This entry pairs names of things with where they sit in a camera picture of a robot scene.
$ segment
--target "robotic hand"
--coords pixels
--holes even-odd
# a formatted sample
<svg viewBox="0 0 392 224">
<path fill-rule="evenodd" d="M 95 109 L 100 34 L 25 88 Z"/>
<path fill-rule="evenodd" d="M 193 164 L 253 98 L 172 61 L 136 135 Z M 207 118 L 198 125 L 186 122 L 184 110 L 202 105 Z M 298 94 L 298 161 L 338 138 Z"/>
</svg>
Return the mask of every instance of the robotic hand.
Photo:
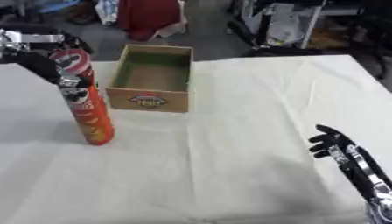
<svg viewBox="0 0 392 224">
<path fill-rule="evenodd" d="M 309 141 L 315 158 L 331 156 L 343 174 L 367 202 L 367 214 L 372 224 L 392 223 L 392 182 L 369 153 L 350 138 L 323 125 L 323 132 Z"/>
<path fill-rule="evenodd" d="M 62 88 L 87 88 L 92 85 L 90 80 L 67 74 L 47 57 L 70 48 L 92 53 L 87 43 L 64 31 L 42 25 L 0 24 L 0 63 L 17 63 Z"/>
</svg>

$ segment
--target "white tablecloth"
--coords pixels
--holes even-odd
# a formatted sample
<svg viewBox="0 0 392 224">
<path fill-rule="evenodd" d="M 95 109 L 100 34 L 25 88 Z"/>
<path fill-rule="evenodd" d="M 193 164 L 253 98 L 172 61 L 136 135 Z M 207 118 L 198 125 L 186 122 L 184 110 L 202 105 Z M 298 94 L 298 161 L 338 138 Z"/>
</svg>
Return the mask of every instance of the white tablecloth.
<svg viewBox="0 0 392 224">
<path fill-rule="evenodd" d="M 95 63 L 104 87 L 115 62 Z M 0 66 L 0 223 L 364 223 L 364 203 L 306 139 L 343 131 L 392 176 L 392 97 L 348 56 L 194 63 L 188 114 L 110 110 L 87 145 L 60 93 Z"/>
</svg>

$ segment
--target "open box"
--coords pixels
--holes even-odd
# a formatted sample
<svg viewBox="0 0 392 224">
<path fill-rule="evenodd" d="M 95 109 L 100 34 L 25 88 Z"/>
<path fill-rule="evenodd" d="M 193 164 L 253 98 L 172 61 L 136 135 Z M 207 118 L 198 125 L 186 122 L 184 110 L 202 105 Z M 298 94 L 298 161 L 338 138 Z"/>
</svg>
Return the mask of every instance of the open box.
<svg viewBox="0 0 392 224">
<path fill-rule="evenodd" d="M 113 109 L 188 111 L 189 47 L 127 45 L 106 88 Z"/>
</svg>

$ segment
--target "red bag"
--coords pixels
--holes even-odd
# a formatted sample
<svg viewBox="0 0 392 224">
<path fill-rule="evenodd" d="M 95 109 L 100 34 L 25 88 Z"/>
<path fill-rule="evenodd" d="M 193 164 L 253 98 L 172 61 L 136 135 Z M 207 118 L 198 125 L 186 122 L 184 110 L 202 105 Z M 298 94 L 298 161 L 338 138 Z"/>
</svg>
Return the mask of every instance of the red bag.
<svg viewBox="0 0 392 224">
<path fill-rule="evenodd" d="M 180 21 L 177 0 L 121 0 L 118 24 L 136 40 L 148 40 L 155 32 Z"/>
</svg>

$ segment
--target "pringles can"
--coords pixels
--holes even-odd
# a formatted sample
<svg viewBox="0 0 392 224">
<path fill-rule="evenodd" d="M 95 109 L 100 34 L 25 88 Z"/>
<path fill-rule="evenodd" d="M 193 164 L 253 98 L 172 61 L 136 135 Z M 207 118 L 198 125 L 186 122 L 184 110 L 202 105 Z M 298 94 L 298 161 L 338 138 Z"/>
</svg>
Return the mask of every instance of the pringles can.
<svg viewBox="0 0 392 224">
<path fill-rule="evenodd" d="M 67 49 L 54 52 L 50 59 L 55 60 L 67 75 L 85 77 L 93 83 L 87 88 L 61 87 L 59 90 L 86 140 L 93 145 L 110 141 L 115 131 L 95 82 L 89 55 L 81 49 Z"/>
</svg>

